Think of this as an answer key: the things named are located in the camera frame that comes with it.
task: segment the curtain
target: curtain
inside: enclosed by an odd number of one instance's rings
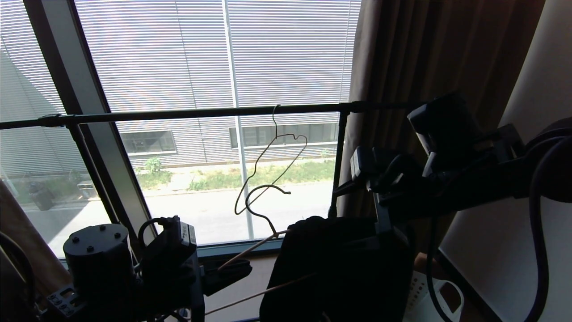
[[[34,271],[36,291],[42,298],[72,282],[71,275],[42,239],[1,180],[0,231],[15,241],[26,253]]]
[[[364,0],[350,101],[426,101],[459,89],[482,129],[494,129],[543,5],[539,0]],[[349,159],[356,146],[399,149],[425,163],[427,157],[406,115],[393,110],[349,116],[340,182],[351,179]],[[337,208],[341,216],[375,215],[366,191],[338,198]]]

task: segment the pavement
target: pavement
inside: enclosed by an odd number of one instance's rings
[[[269,189],[251,207],[272,220],[276,230],[314,215],[326,217],[332,194],[331,182],[316,182],[281,186],[290,191],[284,195]],[[152,217],[178,215],[193,225],[199,245],[248,240],[246,212],[234,214],[239,190],[207,191],[171,195],[146,196]],[[244,207],[241,198],[239,205]],[[103,204],[99,200],[56,205],[48,211],[34,207],[25,212],[57,257],[63,257],[63,243],[69,235],[86,226],[109,222]],[[255,238],[272,234],[266,220],[253,216]]]

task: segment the white plastic basket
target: white plastic basket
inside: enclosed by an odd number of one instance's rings
[[[451,284],[459,293],[461,298],[461,304],[455,310],[451,312],[451,309],[445,302],[445,299],[441,295],[441,288],[445,284]],[[437,300],[443,309],[443,312],[451,319],[453,322],[459,322],[461,317],[461,311],[464,306],[463,293],[457,285],[450,281],[442,281],[433,278],[433,286],[435,287],[435,294],[437,295]],[[427,276],[423,273],[413,271],[413,276],[411,277],[411,287],[409,292],[409,297],[407,299],[407,308],[405,315],[403,317],[404,322],[441,322],[443,319],[439,316],[437,310],[433,306],[431,301],[431,296],[429,295],[429,290],[427,289]]]

